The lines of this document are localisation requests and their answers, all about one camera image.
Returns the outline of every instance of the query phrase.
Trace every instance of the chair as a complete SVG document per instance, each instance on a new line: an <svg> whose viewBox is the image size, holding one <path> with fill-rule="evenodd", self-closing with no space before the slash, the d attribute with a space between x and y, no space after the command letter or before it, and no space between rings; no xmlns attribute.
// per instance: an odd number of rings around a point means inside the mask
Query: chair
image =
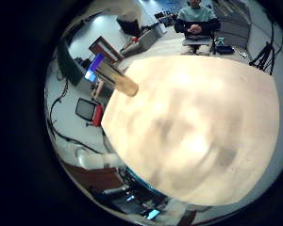
<svg viewBox="0 0 283 226"><path fill-rule="evenodd" d="M92 125L98 127L101 126L104 109L103 106L95 100L88 101L79 98L76 104L75 114L89 121L86 122L86 126Z"/></svg>

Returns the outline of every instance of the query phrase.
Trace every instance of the man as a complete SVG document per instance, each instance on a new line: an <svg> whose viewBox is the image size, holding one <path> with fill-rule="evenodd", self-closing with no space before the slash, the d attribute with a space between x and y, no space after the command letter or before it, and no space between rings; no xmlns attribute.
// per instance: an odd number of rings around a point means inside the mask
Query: man
<svg viewBox="0 0 283 226"><path fill-rule="evenodd" d="M220 22L209 8L200 6L201 0L190 0L191 5L181 9L175 22L175 31L189 35L209 36L212 30L220 28ZM196 53L199 45L193 46Z"/></svg>

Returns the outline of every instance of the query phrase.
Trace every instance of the black cable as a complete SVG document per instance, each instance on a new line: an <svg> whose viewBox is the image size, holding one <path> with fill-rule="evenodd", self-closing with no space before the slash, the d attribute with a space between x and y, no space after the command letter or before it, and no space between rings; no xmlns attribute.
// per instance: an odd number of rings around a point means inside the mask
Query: black cable
<svg viewBox="0 0 283 226"><path fill-rule="evenodd" d="M98 151L96 151L95 149L89 147L88 145L82 143L81 141L78 141L77 139L74 139L74 138L70 138L70 137L66 137L64 136L62 133L60 133L54 126L53 124L53 121L52 121L52 112L53 112L53 108L54 106L56 105L57 102L61 103L61 99L63 97L66 96L67 94L67 91L68 91L68 79L66 79L66 83L65 83L65 87L64 87L64 90L63 92L61 93L61 95L52 103L51 107L50 107L50 113L49 113L49 123L50 123L50 127L52 128L52 130L61 138L64 138L66 141L72 141L73 143L77 143L95 153L100 153Z"/></svg>

